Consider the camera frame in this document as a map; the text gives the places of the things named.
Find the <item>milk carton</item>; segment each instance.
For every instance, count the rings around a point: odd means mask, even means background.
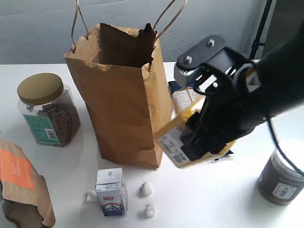
[[[98,170],[95,191],[105,216],[124,215],[128,210],[123,170]]]

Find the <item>jar lid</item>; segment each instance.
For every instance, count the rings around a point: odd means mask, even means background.
[[[297,168],[304,171],[304,142],[296,139],[286,139],[280,142],[280,147],[287,158],[296,165]],[[296,172],[294,168],[277,151],[282,164],[289,170]]]
[[[61,78],[52,73],[28,77],[17,89],[20,100],[27,105],[44,105],[56,100],[64,89]]]

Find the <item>white table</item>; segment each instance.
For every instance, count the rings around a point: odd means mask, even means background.
[[[165,64],[173,80],[173,63]],[[26,77],[51,72],[72,89],[81,128],[65,148],[36,144],[17,108],[17,86]],[[97,169],[121,167],[101,159],[86,106],[66,65],[0,65],[0,138],[21,146],[37,171],[44,175],[56,215],[56,228],[276,228],[301,227],[304,193],[287,207],[277,206],[258,192],[256,181],[274,146],[264,124],[238,140],[235,155],[218,163],[205,162],[176,168],[163,156],[158,170],[123,166],[129,195],[125,217],[104,217],[98,203],[85,203],[94,189]],[[304,140],[304,107],[274,120],[279,139]],[[151,181],[152,195],[138,196]],[[154,202],[157,215],[146,218],[145,205]],[[12,228],[0,213],[0,227]]]

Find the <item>paper bag handle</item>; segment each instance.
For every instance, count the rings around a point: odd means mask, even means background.
[[[71,38],[72,38],[72,41],[73,41],[73,44],[74,44],[74,48],[72,47],[71,50],[72,50],[72,52],[73,52],[74,54],[76,53],[76,43],[75,43],[75,41],[74,41],[74,29],[75,29],[75,24],[76,24],[78,12],[79,12],[79,14],[80,14],[80,16],[81,16],[81,19],[82,19],[83,24],[85,25],[85,29],[86,29],[86,36],[85,36],[85,38],[86,38],[86,39],[89,39],[89,30],[87,29],[87,26],[86,26],[84,17],[82,16],[82,12],[81,12],[81,9],[80,9],[80,6],[79,6],[79,0],[76,0],[76,12],[75,12],[74,21],[73,21],[73,26],[72,26],[72,32],[71,32]]]
[[[163,17],[163,15],[165,14],[165,12],[172,6],[172,4],[175,2],[176,0],[172,0],[169,5],[167,6],[167,8],[161,13],[161,15],[159,16],[159,18],[157,19],[157,21],[155,22],[155,25],[153,27],[153,30],[155,30],[156,25],[158,24],[158,22],[160,21],[160,19]],[[163,29],[163,31],[161,31],[155,38],[153,45],[155,44],[155,42],[158,40],[159,37],[161,37],[162,34],[165,33],[165,31],[167,31],[167,29],[174,23],[174,21],[176,20],[176,18],[181,14],[181,12],[184,10],[185,6],[187,5],[188,0],[185,0],[184,4],[182,5],[181,9],[177,12],[177,14],[174,16],[174,18],[170,21],[170,23]]]

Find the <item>orange label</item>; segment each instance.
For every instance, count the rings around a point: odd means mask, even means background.
[[[0,149],[0,180],[34,189],[31,163],[24,158]]]

